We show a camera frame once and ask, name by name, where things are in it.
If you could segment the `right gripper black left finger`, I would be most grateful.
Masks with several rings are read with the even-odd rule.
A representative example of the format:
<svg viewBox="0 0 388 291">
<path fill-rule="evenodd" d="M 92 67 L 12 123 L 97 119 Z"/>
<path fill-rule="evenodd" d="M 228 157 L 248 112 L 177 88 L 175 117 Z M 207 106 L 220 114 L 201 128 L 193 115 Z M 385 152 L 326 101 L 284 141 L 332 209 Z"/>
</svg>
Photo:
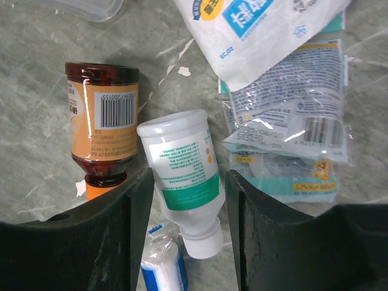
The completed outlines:
<svg viewBox="0 0 388 291">
<path fill-rule="evenodd" d="M 1 224 L 2 290 L 135 290 L 154 178 L 119 187 L 47 221 Z"/>
</svg>

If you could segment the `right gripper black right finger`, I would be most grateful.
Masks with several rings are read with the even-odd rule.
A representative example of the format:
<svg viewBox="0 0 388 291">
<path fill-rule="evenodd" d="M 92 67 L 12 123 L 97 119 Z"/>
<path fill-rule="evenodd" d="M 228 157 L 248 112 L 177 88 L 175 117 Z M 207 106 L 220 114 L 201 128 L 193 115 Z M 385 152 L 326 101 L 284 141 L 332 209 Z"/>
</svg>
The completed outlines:
<svg viewBox="0 0 388 291">
<path fill-rule="evenodd" d="M 387 206 L 338 204 L 299 212 L 226 174 L 239 290 L 386 290 Z"/>
</svg>

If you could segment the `white bottle green label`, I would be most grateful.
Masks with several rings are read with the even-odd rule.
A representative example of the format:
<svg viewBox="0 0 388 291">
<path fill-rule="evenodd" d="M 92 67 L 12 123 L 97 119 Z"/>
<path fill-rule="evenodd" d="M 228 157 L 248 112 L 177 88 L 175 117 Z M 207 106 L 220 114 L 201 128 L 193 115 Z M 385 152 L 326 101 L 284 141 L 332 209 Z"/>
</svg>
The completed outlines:
<svg viewBox="0 0 388 291">
<path fill-rule="evenodd" d="M 218 254 L 224 244 L 219 211 L 226 200 L 203 109 L 162 116 L 140 124 L 162 214 L 179 226 L 194 259 Z"/>
</svg>

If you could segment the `brown bottle orange label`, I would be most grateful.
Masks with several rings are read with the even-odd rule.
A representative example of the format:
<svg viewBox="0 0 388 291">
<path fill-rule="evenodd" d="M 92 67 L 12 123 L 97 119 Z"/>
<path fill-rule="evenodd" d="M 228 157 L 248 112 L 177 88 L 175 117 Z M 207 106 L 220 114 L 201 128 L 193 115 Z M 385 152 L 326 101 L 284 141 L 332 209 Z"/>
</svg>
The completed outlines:
<svg viewBox="0 0 388 291">
<path fill-rule="evenodd" d="M 139 69 L 66 62 L 72 158 L 88 200 L 120 186 L 138 151 Z"/>
</svg>

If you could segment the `clear plastic medicine box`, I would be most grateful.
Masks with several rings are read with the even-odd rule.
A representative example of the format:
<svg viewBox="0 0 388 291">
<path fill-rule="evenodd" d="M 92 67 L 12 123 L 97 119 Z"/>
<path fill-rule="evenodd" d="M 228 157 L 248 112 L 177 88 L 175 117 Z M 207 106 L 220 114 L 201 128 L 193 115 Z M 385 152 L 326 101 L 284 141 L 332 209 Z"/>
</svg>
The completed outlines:
<svg viewBox="0 0 388 291">
<path fill-rule="evenodd" d="M 36 0 L 61 12 L 72 13 L 92 22 L 104 22 L 114 17 L 124 0 Z"/>
</svg>

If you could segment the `teal cartoon plaster packet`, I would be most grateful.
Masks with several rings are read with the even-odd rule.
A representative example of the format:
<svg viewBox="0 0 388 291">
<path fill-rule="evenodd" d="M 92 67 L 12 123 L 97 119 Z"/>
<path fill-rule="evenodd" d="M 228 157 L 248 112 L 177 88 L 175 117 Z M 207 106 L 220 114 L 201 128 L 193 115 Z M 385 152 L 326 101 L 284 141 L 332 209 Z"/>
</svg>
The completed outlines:
<svg viewBox="0 0 388 291">
<path fill-rule="evenodd" d="M 251 185 L 282 203 L 332 202 L 338 193 L 333 164 L 325 159 L 236 152 L 229 163 Z"/>
</svg>

